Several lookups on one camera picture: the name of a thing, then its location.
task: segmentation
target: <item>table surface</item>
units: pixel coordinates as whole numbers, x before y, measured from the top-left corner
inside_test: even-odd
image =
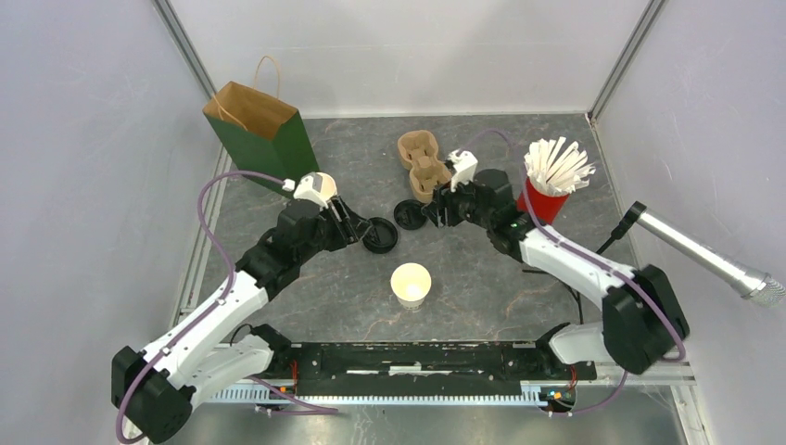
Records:
[[[382,216],[412,198],[396,141],[408,131],[428,130],[437,138],[439,153],[465,144],[487,128],[513,135],[509,149],[494,134],[471,151],[478,170],[508,173],[518,194],[518,169],[529,143],[563,135],[578,141],[595,162],[589,187],[577,191],[564,205],[554,227],[587,248],[595,249],[619,220],[614,191],[601,154],[582,115],[500,115],[404,117],[306,121],[314,152],[324,172],[331,174],[345,202],[361,216]],[[216,235],[233,260],[275,225],[285,198],[248,180],[230,179],[226,186]],[[633,264],[630,244],[617,242],[608,258]],[[419,262],[431,273],[433,285],[418,311],[404,309],[390,289],[393,271],[405,262]],[[399,230],[398,245],[375,255],[362,245],[320,253],[302,269],[300,278],[263,310],[252,324],[267,323],[294,341],[530,339],[562,322],[577,323],[577,306],[556,279],[524,274],[522,264],[502,256],[484,231],[468,223],[437,229],[428,224],[417,231]],[[226,270],[214,249],[209,254],[200,298],[214,290]],[[586,321],[600,312],[584,300]]]

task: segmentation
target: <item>microphone grille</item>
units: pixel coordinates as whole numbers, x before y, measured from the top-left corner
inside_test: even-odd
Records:
[[[771,308],[786,297],[786,288],[784,288],[781,283],[772,279],[771,276],[765,278],[764,282],[765,286],[759,290],[753,291],[748,299],[759,306]]]

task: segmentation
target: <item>bag handle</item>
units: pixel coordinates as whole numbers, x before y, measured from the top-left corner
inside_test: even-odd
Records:
[[[275,98],[277,99],[278,95],[281,93],[281,65],[278,64],[278,60],[273,58],[273,56],[262,56],[260,63],[257,64],[257,70],[254,71],[254,82],[251,84],[251,88],[255,90],[257,89],[257,77],[260,75],[260,67],[262,66],[262,62],[264,62],[265,59],[270,60],[275,66]]]
[[[273,58],[273,56],[268,56],[267,54],[262,56],[260,63],[257,64],[257,69],[254,71],[254,82],[251,84],[251,88],[257,90],[257,77],[260,75],[260,67],[262,66],[262,62],[264,62],[265,59],[270,60],[275,66],[275,98],[277,99],[281,93],[281,65],[278,64],[278,60]],[[238,118],[235,117],[235,115],[227,111],[226,108],[221,105],[221,102],[219,102],[219,98],[216,95],[213,95],[213,100],[215,100],[216,105],[219,106],[219,119],[223,120],[222,112],[224,112],[227,116],[232,118],[233,121],[239,123],[240,126],[243,127],[243,130],[248,131],[248,127],[243,122],[241,122]]]

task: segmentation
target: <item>white wall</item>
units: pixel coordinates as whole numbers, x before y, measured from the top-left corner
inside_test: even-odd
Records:
[[[112,356],[166,330],[219,143],[150,2],[4,2],[0,41],[0,443],[106,445]]]
[[[264,54],[304,116],[586,111],[647,0],[172,0],[221,87]],[[272,67],[260,87],[275,91]]]
[[[786,4],[668,2],[600,117],[624,206],[638,199],[740,261],[786,280]],[[765,310],[642,229],[664,268],[718,444],[783,443],[786,306]]]

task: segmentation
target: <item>black lid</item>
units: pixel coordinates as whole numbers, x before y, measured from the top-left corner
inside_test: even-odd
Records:
[[[373,253],[388,253],[399,242],[399,231],[385,218],[369,218],[371,228],[363,237],[363,245]]]
[[[423,227],[426,221],[423,206],[424,204],[415,199],[405,199],[393,209],[393,219],[404,230],[417,230]]]

